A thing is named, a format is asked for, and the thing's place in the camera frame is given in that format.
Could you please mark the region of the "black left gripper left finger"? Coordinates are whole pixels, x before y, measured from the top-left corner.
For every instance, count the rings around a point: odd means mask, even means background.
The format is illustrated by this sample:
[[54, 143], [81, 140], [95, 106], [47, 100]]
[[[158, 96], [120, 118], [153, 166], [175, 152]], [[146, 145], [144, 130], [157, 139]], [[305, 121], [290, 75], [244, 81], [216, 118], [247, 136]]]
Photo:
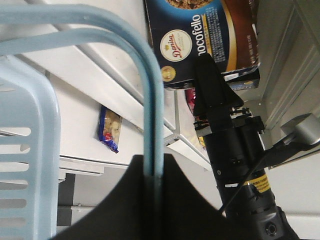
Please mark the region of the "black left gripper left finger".
[[55, 240], [153, 239], [153, 182], [143, 173], [144, 157], [134, 155], [112, 191]]

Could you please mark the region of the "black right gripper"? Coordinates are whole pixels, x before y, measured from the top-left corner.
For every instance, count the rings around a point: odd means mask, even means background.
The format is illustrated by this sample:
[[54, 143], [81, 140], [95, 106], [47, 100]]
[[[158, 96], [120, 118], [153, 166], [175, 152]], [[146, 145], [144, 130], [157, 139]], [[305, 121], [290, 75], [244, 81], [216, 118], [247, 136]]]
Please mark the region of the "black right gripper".
[[[196, 133], [204, 141], [218, 191], [231, 193], [263, 155], [260, 134], [265, 126], [261, 117], [253, 117], [249, 108], [242, 107], [244, 101], [225, 82], [208, 53], [195, 60], [194, 85]], [[211, 129], [205, 114], [228, 113], [232, 108], [238, 109], [216, 129]]]

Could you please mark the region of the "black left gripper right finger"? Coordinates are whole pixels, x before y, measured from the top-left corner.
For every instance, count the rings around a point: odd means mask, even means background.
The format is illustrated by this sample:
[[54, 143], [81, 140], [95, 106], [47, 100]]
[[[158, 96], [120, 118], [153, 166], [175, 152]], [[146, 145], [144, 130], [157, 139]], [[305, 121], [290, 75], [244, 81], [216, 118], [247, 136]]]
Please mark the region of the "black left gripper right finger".
[[228, 225], [197, 191], [173, 155], [164, 155], [163, 240], [226, 240]]

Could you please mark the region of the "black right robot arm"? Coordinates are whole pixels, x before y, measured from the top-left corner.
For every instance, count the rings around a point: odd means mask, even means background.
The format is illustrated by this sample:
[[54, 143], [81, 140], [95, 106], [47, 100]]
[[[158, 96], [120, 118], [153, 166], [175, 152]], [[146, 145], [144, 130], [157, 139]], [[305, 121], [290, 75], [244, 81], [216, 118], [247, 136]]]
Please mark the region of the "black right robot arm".
[[244, 108], [207, 53], [195, 60], [194, 82], [194, 128], [204, 140], [222, 201], [220, 214], [256, 240], [296, 240], [265, 172], [283, 155], [283, 147], [264, 150], [262, 119]]

